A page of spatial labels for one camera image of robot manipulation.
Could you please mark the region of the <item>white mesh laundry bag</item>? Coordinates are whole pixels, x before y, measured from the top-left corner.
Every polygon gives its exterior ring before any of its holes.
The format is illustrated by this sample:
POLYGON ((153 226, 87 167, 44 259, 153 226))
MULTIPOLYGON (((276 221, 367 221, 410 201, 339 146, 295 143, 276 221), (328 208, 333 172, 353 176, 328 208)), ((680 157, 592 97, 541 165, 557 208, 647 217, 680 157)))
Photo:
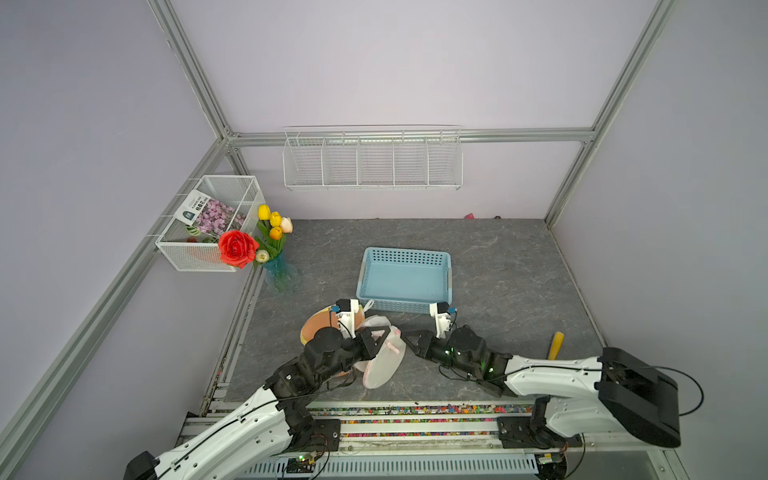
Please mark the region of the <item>white mesh laundry bag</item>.
POLYGON ((373 390, 382 387, 393 377, 405 357, 407 347, 401 338, 401 331, 385 316, 368 317, 361 327, 384 327, 383 331, 374 333, 376 339, 384 336, 384 343, 375 358, 355 364, 355 368, 362 374, 363 386, 373 390))

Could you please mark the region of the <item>orange mesh laundry bag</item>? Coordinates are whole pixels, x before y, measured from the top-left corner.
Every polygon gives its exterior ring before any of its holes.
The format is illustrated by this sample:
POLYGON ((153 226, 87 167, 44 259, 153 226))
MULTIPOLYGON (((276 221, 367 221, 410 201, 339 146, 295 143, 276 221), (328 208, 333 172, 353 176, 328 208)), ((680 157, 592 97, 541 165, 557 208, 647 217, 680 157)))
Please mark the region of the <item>orange mesh laundry bag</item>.
POLYGON ((330 326, 329 309, 311 317, 306 327, 311 336, 306 336, 306 343, 300 355, 300 367, 316 384, 353 369, 354 338, 344 338, 341 332, 330 326))

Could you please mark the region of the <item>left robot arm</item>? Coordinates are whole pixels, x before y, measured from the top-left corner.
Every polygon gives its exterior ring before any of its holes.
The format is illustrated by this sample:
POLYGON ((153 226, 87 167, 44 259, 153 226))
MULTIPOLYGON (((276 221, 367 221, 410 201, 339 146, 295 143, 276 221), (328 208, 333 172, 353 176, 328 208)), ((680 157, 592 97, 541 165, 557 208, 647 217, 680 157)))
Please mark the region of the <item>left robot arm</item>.
POLYGON ((306 445, 313 417, 306 406, 331 378, 376 357, 386 326, 347 338, 319 329, 303 352, 278 368, 243 404, 191 440, 163 454, 144 451, 126 466, 126 479, 234 479, 257 460, 306 445))

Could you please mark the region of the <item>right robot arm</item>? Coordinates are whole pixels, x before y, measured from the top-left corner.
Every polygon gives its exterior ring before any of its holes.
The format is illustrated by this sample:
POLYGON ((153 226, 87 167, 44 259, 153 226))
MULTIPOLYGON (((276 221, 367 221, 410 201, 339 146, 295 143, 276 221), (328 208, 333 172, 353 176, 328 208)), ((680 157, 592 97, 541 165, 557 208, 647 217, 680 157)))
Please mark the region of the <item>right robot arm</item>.
POLYGON ((403 339, 419 358, 451 371, 496 396, 532 397, 524 444, 548 448, 577 435, 626 432, 657 447, 682 444, 679 387, 672 367, 652 366, 626 351, 606 347, 576 360, 531 359, 490 349, 470 327, 443 336, 406 330, 403 339))

